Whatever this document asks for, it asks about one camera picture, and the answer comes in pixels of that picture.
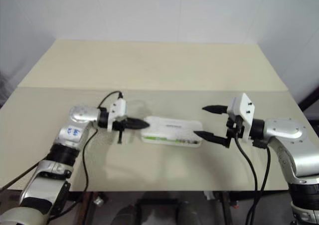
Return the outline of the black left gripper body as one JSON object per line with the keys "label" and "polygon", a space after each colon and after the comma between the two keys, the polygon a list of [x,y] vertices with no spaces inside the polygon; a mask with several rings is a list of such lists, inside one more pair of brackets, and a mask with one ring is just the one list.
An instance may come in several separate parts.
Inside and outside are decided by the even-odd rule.
{"label": "black left gripper body", "polygon": [[126,118],[121,121],[116,120],[115,122],[113,122],[112,130],[119,132],[118,144],[122,144],[123,132],[128,128],[129,128],[129,118]]}

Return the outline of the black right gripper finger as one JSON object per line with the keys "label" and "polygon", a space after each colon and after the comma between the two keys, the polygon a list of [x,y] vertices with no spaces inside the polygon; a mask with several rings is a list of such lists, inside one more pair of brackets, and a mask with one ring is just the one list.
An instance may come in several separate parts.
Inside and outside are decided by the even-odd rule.
{"label": "black right gripper finger", "polygon": [[215,143],[215,144],[220,144],[226,148],[229,148],[230,146],[230,140],[228,138],[215,136],[213,133],[206,132],[206,131],[194,131],[194,133],[200,138],[204,139],[205,141]]}
{"label": "black right gripper finger", "polygon": [[202,110],[214,114],[227,114],[227,106],[224,105],[208,105],[203,107]]}

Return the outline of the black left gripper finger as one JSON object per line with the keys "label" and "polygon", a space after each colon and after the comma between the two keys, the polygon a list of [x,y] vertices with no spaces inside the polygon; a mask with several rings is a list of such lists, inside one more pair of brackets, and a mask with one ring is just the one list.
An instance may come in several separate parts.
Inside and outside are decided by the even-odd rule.
{"label": "black left gripper finger", "polygon": [[149,125],[149,123],[138,118],[127,118],[126,125]]}
{"label": "black left gripper finger", "polygon": [[146,124],[127,124],[126,128],[131,130],[141,130],[149,127],[150,125],[148,123]]}

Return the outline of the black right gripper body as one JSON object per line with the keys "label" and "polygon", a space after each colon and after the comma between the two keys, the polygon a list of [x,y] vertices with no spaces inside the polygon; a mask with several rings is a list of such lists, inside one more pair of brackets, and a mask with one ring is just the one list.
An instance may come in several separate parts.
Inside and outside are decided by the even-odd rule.
{"label": "black right gripper body", "polygon": [[238,138],[243,138],[243,133],[245,127],[243,126],[243,119],[240,116],[235,116],[235,119],[228,118],[226,132],[226,142],[225,147],[230,147],[230,142],[232,138],[237,135]]}

